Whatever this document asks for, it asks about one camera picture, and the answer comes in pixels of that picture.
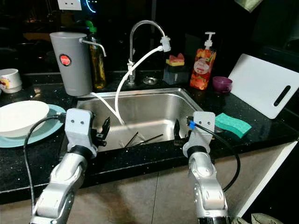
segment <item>speckled countertop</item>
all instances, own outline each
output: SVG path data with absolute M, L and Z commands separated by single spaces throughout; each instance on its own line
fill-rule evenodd
M 103 91 L 115 91 L 120 82 L 121 73 L 109 75 L 109 84 Z M 76 105 L 76 99 L 65 93 L 60 75 L 34 75 L 24 79 L 22 91 L 0 96 L 0 106 L 29 99 L 55 104 L 66 110 Z M 125 86 L 124 90 L 152 88 L 140 83 L 133 87 Z M 156 89 L 167 87 L 169 86 L 163 82 L 154 86 Z M 213 90 L 199 91 L 187 86 L 185 89 L 203 110 L 216 115 L 224 112 L 252 125 L 252 129 L 242 139 L 230 132 L 220 133 L 239 153 L 287 143 L 299 136 L 295 129 L 283 122 L 284 112 L 277 119 L 268 119 L 232 94 L 221 95 Z M 50 172 L 58 163 L 63 138 L 64 131 L 60 128 L 29 147 L 29 161 L 37 196 L 47 185 Z M 210 146 L 213 159 L 230 155 L 217 140 L 213 140 Z M 171 140 L 100 152 L 89 164 L 83 187 L 186 165 L 187 159 L 180 148 Z M 0 171 L 0 204 L 29 199 L 22 147 L 0 148 Z

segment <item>white mug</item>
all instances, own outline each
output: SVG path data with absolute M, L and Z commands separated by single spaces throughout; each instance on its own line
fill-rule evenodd
M 0 70 L 0 89 L 5 93 L 18 92 L 22 89 L 22 81 L 17 69 Z

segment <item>cutting board handle hole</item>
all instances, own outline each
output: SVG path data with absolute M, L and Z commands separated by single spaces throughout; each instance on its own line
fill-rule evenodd
M 279 95 L 279 97 L 276 99 L 276 101 L 274 102 L 274 106 L 278 106 L 279 103 L 281 102 L 281 100 L 285 97 L 285 95 L 288 93 L 288 91 L 291 89 L 290 85 L 287 85 L 285 87 L 285 89 L 281 92 L 281 94 Z

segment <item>wall outlet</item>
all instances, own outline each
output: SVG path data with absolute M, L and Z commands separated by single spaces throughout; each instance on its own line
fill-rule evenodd
M 60 10 L 82 10 L 80 0 L 58 0 Z

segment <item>white bowl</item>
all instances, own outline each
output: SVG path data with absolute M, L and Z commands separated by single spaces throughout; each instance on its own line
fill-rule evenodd
M 0 85 L 4 93 L 14 93 L 22 89 L 22 80 L 17 69 L 1 69 L 0 81 L 4 83 Z
M 49 106 L 41 101 L 21 101 L 0 107 L 0 136 L 14 138 L 28 134 L 30 128 L 45 118 Z

